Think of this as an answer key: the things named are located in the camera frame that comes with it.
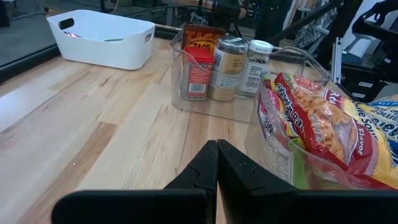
wooden table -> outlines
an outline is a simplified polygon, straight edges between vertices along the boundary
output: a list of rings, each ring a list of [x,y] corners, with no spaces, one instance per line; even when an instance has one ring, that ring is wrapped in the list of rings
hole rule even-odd
[[[168,40],[137,71],[54,58],[0,86],[0,223],[49,223],[74,190],[161,189],[209,139],[246,153],[248,126],[171,105]]]

floor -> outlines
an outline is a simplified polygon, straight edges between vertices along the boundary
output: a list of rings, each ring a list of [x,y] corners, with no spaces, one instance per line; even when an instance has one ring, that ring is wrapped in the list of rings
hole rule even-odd
[[[21,14],[44,12],[33,0],[17,0],[17,9],[6,2],[10,18]],[[44,14],[22,17],[11,21],[10,27],[0,28],[0,65],[7,64],[49,45],[55,40]]]

cable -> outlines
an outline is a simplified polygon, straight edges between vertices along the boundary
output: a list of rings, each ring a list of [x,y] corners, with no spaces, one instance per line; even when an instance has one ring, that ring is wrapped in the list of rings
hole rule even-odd
[[[235,31],[236,31],[236,33],[239,35],[239,37],[242,37],[242,33],[241,33],[241,31],[239,30],[239,27],[238,27],[237,23],[234,22],[234,26],[235,26]]]
[[[193,7],[193,8],[201,8],[201,9],[211,10],[211,9],[209,9],[207,7],[203,7],[203,6],[190,6],[190,5],[185,5],[185,6],[158,6],[158,7],[152,7],[152,8],[141,10],[141,11],[138,11],[138,12],[133,12],[133,13],[130,13],[130,14],[126,14],[125,16],[133,16],[135,14],[141,14],[143,12],[154,11],[154,10],[157,10],[157,9],[168,9],[168,8],[178,8],[178,7]]]
[[[44,13],[43,11],[28,13],[28,14],[24,14],[24,15],[21,15],[21,16],[12,17],[9,20],[10,21],[15,21],[17,19],[22,19],[22,18],[25,18],[25,17],[33,17],[33,16],[36,16],[36,15],[39,15],[39,14],[43,14],[43,13]]]
[[[118,5],[119,5],[119,0],[116,1],[116,5],[114,6],[113,11],[111,12],[111,14],[113,14],[116,11],[116,9],[118,8]]]

